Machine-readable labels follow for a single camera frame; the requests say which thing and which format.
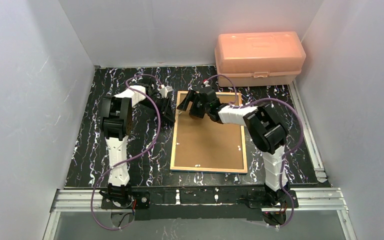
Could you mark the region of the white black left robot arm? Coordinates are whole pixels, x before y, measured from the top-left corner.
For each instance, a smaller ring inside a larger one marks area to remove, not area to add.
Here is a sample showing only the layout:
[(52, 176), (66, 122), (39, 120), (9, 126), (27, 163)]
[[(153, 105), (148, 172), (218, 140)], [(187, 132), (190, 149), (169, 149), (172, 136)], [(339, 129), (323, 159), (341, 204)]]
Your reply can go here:
[(133, 107), (141, 104), (154, 108), (165, 124), (175, 123), (170, 94), (173, 88), (153, 83), (131, 85), (113, 96), (104, 96), (100, 113), (100, 130), (108, 149), (109, 172), (107, 191), (100, 194), (121, 205), (132, 201), (130, 175), (127, 167), (127, 143), (133, 126)]

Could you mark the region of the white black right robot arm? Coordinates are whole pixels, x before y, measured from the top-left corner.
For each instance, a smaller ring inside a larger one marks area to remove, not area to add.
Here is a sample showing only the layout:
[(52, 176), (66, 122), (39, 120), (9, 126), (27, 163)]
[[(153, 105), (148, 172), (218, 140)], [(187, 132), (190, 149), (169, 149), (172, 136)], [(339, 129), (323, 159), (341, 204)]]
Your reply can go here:
[(222, 102), (215, 90), (206, 86), (199, 91), (189, 90), (176, 108), (188, 111), (192, 117), (208, 116), (218, 124), (246, 127), (252, 142), (262, 152), (266, 198), (279, 201), (286, 195), (288, 179), (284, 175), (283, 156), (289, 132), (268, 104), (238, 106)]

